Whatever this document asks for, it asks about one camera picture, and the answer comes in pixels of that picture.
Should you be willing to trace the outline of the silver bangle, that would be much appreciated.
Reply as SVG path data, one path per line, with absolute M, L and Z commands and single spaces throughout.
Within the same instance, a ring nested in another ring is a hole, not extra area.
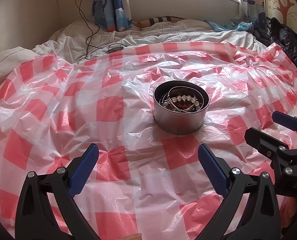
M 202 94 L 194 88 L 176 86 L 163 99 L 163 106 L 178 113 L 198 112 L 204 104 Z

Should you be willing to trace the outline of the black down jacket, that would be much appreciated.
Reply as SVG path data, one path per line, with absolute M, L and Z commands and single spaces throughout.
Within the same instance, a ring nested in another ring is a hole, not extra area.
M 297 68 L 297 33 L 279 22 L 277 18 L 268 18 L 264 25 L 255 25 L 253 35 L 265 46 L 278 44 Z

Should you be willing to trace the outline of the blue plastic bag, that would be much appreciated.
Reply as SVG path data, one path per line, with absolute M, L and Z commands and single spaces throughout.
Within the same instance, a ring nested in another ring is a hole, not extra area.
M 254 30 L 254 25 L 251 22 L 250 23 L 241 22 L 241 23 L 238 23 L 237 25 L 231 25 L 231 24 L 221 25 L 208 20 L 205 20 L 205 22 L 211 25 L 211 27 L 215 32 L 230 31 L 230 30 L 252 32 Z

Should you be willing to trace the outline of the red white checkered plastic sheet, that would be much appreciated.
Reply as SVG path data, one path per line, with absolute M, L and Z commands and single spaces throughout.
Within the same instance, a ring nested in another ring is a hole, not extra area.
M 153 91 L 171 80 L 206 90 L 197 132 L 178 137 L 153 118 Z M 54 172 L 95 143 L 99 160 L 75 201 L 102 239 L 194 239 L 221 203 L 197 159 L 202 143 L 244 173 L 270 172 L 245 143 L 249 127 L 297 148 L 273 123 L 297 116 L 297 70 L 280 47 L 178 42 L 69 63 L 54 52 L 0 54 L 0 222 L 14 231 L 28 172 Z

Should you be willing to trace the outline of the round silver metal tin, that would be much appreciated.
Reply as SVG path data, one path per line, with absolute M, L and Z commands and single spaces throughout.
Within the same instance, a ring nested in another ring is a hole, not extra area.
M 167 81 L 153 93 L 153 117 L 164 131 L 191 134 L 202 126 L 210 103 L 208 93 L 187 81 Z

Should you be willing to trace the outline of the right side patterned curtain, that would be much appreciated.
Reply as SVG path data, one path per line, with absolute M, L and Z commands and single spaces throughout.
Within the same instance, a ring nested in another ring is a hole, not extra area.
M 264 29 L 266 26 L 264 0 L 240 0 L 239 19 L 243 22 L 252 22 L 255 27 Z

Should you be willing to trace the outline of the striped pillow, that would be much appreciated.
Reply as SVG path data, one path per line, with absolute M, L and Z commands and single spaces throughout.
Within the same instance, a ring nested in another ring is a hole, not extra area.
M 155 17 L 155 18 L 149 18 L 147 20 L 143 20 L 141 22 L 132 21 L 132 24 L 139 29 L 144 29 L 153 26 L 156 23 L 160 22 L 171 22 L 176 23 L 178 21 L 183 20 L 181 17 L 174 17 L 174 16 L 164 16 L 164 17 Z

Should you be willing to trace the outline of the round charger puck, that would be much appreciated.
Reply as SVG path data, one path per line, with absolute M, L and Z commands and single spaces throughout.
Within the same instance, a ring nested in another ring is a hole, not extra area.
M 110 48 L 106 51 L 106 55 L 107 55 L 107 54 L 114 53 L 114 52 L 122 51 L 123 49 L 124 49 L 124 46 L 110 47 Z

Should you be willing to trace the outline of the blue cartoon curtain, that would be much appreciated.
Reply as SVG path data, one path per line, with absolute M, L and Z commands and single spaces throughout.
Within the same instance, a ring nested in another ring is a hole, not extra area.
M 129 0 L 94 0 L 92 16 L 95 24 L 108 32 L 125 31 L 132 27 Z

